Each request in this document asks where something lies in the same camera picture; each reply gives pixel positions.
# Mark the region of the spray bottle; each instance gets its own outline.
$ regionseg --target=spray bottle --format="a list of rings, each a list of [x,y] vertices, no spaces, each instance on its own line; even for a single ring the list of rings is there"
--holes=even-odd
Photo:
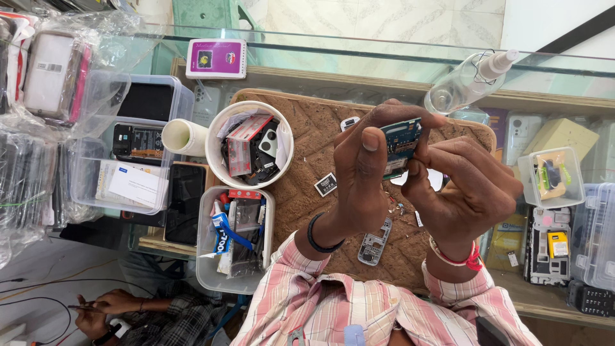
[[[470,55],[427,92],[423,101],[425,108],[448,115],[491,95],[504,84],[506,72],[517,58],[516,49]]]

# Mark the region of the black tag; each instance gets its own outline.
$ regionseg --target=black tag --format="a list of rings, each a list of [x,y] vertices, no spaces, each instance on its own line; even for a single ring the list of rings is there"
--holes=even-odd
[[[322,178],[319,182],[314,184],[316,190],[322,197],[327,196],[331,191],[335,190],[338,187],[338,183],[335,180],[335,176],[333,173],[327,174],[324,178]]]

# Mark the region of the fingernail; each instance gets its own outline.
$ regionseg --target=fingernail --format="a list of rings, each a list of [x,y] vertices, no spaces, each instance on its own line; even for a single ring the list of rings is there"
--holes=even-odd
[[[361,142],[363,142],[363,147],[367,151],[376,151],[378,150],[378,136],[375,134],[371,134],[369,132],[363,131],[361,134]]]
[[[419,161],[410,160],[408,163],[408,175],[417,175],[421,170],[421,166],[419,166]]]

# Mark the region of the phone battery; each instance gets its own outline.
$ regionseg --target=phone battery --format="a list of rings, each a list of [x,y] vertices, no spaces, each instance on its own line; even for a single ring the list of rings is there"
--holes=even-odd
[[[130,154],[144,158],[162,158],[162,129],[133,127]]]

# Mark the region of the white bucket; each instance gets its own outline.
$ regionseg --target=white bucket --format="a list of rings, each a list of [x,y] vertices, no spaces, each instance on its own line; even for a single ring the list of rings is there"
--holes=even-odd
[[[280,122],[280,125],[284,125],[286,129],[288,129],[288,134],[290,136],[290,151],[288,152],[288,159],[284,167],[280,167],[280,172],[271,177],[266,182],[259,183],[257,185],[248,185],[243,180],[237,177],[231,177],[229,175],[228,168],[225,167],[222,162],[222,154],[220,153],[220,147],[222,144],[222,140],[219,139],[216,135],[222,128],[222,125],[226,122],[226,120],[236,114],[241,112],[245,112],[248,110],[253,110],[255,108],[259,108],[261,110],[267,111],[272,114],[274,119]],[[295,139],[293,138],[293,132],[290,129],[290,125],[288,121],[284,118],[284,116],[280,113],[280,111],[276,110],[272,106],[267,103],[259,102],[259,101],[242,101],[234,103],[225,109],[223,109],[216,117],[213,119],[211,125],[209,125],[210,135],[207,136],[207,141],[205,142],[205,155],[207,156],[207,163],[209,164],[209,168],[212,172],[226,185],[234,188],[240,188],[242,190],[256,190],[259,188],[263,188],[280,179],[290,167],[290,163],[293,160],[293,154],[295,153]]]
[[[206,127],[184,119],[169,121],[162,130],[164,148],[175,154],[205,156]]]

